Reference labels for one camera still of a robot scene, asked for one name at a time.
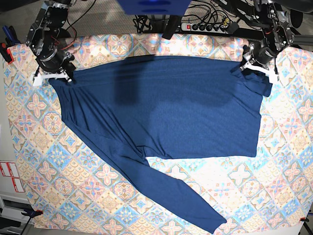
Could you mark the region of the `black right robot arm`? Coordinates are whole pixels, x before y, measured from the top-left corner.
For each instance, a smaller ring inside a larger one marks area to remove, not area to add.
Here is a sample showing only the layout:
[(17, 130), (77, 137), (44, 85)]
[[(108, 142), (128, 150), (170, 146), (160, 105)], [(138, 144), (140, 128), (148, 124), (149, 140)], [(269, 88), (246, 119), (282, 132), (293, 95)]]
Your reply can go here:
[(26, 45), (35, 55), (38, 68), (47, 73), (43, 76), (46, 79), (62, 79), (68, 83), (74, 80), (74, 55), (59, 42), (72, 5), (70, 0), (45, 0), (29, 29)]

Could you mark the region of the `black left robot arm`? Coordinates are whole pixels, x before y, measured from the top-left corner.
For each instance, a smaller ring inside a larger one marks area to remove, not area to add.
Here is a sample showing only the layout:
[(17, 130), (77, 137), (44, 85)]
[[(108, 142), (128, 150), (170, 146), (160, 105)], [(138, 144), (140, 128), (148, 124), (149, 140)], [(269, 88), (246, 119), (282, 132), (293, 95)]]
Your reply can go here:
[(244, 48), (243, 63), (240, 70), (250, 69), (264, 73), (269, 82), (279, 82), (279, 72), (276, 65), (270, 68), (270, 62), (276, 61), (277, 56), (285, 48), (292, 45), (294, 39), (291, 23), (287, 12), (272, 0), (255, 0), (254, 16), (257, 22), (263, 24), (264, 39), (258, 43), (250, 43)]

